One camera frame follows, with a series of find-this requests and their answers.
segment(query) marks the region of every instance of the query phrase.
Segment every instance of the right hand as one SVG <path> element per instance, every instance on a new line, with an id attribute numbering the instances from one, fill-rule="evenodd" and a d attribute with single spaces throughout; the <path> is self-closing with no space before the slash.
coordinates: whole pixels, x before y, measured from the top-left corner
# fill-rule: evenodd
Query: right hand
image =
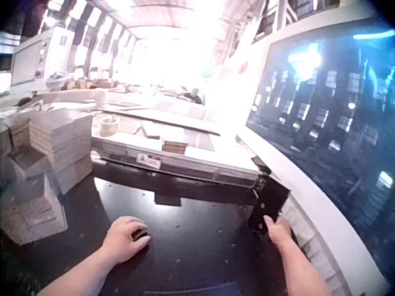
<path id="1" fill-rule="evenodd" d="M 147 228 L 148 226 L 136 217 L 124 216 L 116 219 L 112 223 L 99 253 L 114 265 L 129 260 L 145 248 L 151 240 L 150 236 L 144 236 L 134 241 L 132 234 Z"/>
<path id="2" fill-rule="evenodd" d="M 264 220 L 268 229 L 270 240 L 276 245 L 278 250 L 292 240 L 291 238 L 291 224 L 285 217 L 279 217 L 274 223 L 271 217 L 265 215 Z"/>

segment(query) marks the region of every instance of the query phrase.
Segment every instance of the machine screen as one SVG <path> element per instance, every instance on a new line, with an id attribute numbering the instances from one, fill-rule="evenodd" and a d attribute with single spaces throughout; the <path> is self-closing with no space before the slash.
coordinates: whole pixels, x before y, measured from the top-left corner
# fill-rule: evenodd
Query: machine screen
<path id="1" fill-rule="evenodd" d="M 351 23 L 272 45 L 247 126 L 297 165 L 395 264 L 395 31 Z"/>

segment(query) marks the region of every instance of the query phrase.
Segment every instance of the black work table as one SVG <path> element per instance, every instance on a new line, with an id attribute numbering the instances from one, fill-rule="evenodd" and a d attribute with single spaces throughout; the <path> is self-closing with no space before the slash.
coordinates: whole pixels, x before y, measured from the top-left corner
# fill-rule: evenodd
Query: black work table
<path id="1" fill-rule="evenodd" d="M 111 222 L 131 215 L 144 220 L 152 240 L 110 272 L 101 295 L 287 295 L 280 255 L 246 224 L 250 190 L 95 166 L 62 203 L 68 230 L 13 248 L 42 287 L 95 251 Z M 221 291 L 185 292 L 214 286 Z"/>

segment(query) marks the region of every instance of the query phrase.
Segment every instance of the worker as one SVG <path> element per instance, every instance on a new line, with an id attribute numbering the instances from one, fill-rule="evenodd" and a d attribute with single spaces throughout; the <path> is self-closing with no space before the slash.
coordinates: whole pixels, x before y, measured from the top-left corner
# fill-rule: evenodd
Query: worker
<path id="1" fill-rule="evenodd" d="M 290 296 L 329 296 L 330 291 L 318 272 L 291 238 L 291 226 L 285 218 L 276 223 L 265 216 L 269 237 L 281 254 Z M 112 223 L 103 245 L 76 267 L 45 287 L 40 296 L 98 295 L 109 271 L 133 258 L 148 245 L 149 236 L 133 240 L 132 234 L 145 231 L 139 218 L 125 216 Z"/>
<path id="2" fill-rule="evenodd" d="M 184 92 L 182 95 L 178 97 L 181 100 L 194 102 L 195 104 L 203 104 L 202 99 L 199 97 L 199 89 L 194 88 L 191 92 Z"/>

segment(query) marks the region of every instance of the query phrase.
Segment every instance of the stack of cardboard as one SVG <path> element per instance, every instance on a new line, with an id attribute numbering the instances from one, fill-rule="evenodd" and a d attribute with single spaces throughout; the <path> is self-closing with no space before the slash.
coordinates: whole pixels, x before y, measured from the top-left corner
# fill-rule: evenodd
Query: stack of cardboard
<path id="1" fill-rule="evenodd" d="M 167 151 L 177 154 L 185 154 L 185 150 L 187 146 L 188 143 L 185 142 L 168 141 L 165 139 L 162 145 L 162 151 Z"/>
<path id="2" fill-rule="evenodd" d="M 20 245 L 67 229 L 63 207 L 45 174 L 9 187 L 1 210 L 2 230 Z"/>
<path id="3" fill-rule="evenodd" d="M 30 144 L 45 154 L 63 194 L 92 172 L 91 115 L 55 110 L 30 121 Z"/>
<path id="4" fill-rule="evenodd" d="M 175 128 L 166 126 L 165 137 L 162 145 L 162 151 L 185 154 L 188 143 L 185 139 L 185 132 L 183 128 Z"/>
<path id="5" fill-rule="evenodd" d="M 15 148 L 9 158 L 18 179 L 27 179 L 49 170 L 47 157 L 31 146 Z"/>
<path id="6" fill-rule="evenodd" d="M 3 155 L 8 154 L 12 147 L 29 145 L 29 116 L 27 115 L 29 114 L 15 114 L 1 122 Z"/>

